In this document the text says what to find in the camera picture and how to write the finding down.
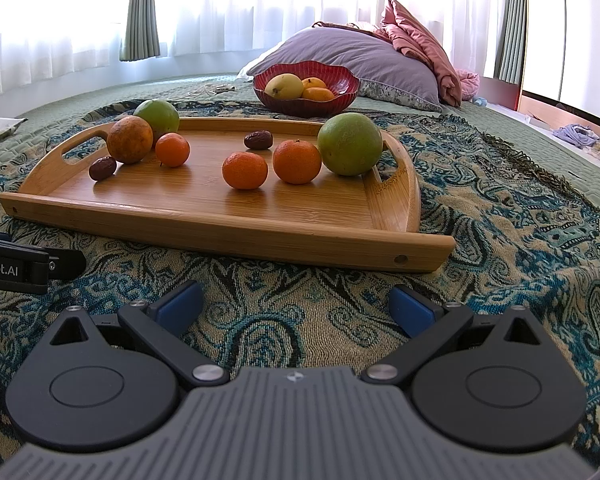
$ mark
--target green curtain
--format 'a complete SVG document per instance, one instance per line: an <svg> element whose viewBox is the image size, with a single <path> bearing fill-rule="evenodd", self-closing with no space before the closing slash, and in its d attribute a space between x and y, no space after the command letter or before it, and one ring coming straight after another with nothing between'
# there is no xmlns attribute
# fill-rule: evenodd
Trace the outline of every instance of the green curtain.
<svg viewBox="0 0 600 480"><path fill-rule="evenodd" d="M526 0L506 0L494 77L520 84L525 59Z"/></svg>
<svg viewBox="0 0 600 480"><path fill-rule="evenodd" d="M137 61L160 56L155 0L129 0L125 35L120 44L120 61Z"/></svg>

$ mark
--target gray ribbed surface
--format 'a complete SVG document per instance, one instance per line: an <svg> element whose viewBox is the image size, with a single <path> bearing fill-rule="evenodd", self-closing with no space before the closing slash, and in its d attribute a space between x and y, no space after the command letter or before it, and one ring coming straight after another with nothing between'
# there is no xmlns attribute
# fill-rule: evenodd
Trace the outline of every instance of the gray ribbed surface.
<svg viewBox="0 0 600 480"><path fill-rule="evenodd" d="M304 378L292 382L288 375ZM243 368L225 386L189 394L163 428L132 446L62 455L26 445L8 480L585 480L568 446L493 456L426 426L393 386L346 367Z"/></svg>

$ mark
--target red fruit bowl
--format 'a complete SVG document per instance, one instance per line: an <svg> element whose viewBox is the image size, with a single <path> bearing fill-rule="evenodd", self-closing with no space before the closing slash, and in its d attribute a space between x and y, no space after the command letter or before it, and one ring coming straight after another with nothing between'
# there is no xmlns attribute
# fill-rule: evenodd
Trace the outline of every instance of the red fruit bowl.
<svg viewBox="0 0 600 480"><path fill-rule="evenodd" d="M311 101L309 99L275 99L264 93L265 86L275 76L280 74L295 74L300 79L317 77L322 79L327 88L335 95L331 101ZM253 78L253 90L260 102L269 110L295 117L330 117L339 114L357 97L360 80L348 68L343 66L325 65L318 61L303 61L300 63L279 63Z"/></svg>

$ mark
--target tray handle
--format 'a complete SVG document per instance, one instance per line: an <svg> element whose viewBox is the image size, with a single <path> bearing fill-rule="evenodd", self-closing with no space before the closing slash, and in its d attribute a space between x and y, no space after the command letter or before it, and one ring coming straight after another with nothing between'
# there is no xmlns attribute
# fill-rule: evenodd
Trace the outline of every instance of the tray handle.
<svg viewBox="0 0 600 480"><path fill-rule="evenodd" d="M417 233L420 230L420 186L411 157L391 134L382 132L382 140L398 168L384 182L375 166L363 176L374 227Z"/></svg>
<svg viewBox="0 0 600 480"><path fill-rule="evenodd" d="M91 165L96 158L103 156L102 149L96 150L96 152L91 153L76 163L69 163L62 156L80 146L83 142L93 139L93 137L100 137L106 141L113 124L107 123L92 126L58 144L36 164L20 185L18 192L33 195L48 194L61 184L64 184L76 173Z"/></svg>

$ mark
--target wooden tray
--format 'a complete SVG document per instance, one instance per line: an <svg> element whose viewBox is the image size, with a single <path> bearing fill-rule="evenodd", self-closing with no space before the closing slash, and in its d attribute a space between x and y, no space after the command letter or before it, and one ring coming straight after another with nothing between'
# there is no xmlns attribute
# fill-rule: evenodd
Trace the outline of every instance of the wooden tray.
<svg viewBox="0 0 600 480"><path fill-rule="evenodd" d="M114 123L88 128L51 150L18 192L0 194L16 218L105 237L210 253L299 264L398 272L437 269L455 246L451 236L418 233L420 190L411 159L383 132L397 171L381 182L374 168L340 177L324 166L310 184L293 186L271 167L282 140L315 140L320 123L241 118L182 118L191 146L179 168L161 167L151 152L138 164L119 164L95 183L91 163L106 146L78 162L63 155L93 137L107 138ZM269 176L257 190L240 191L222 179L222 162L243 151L246 133L269 130L270 150L259 152Z"/></svg>

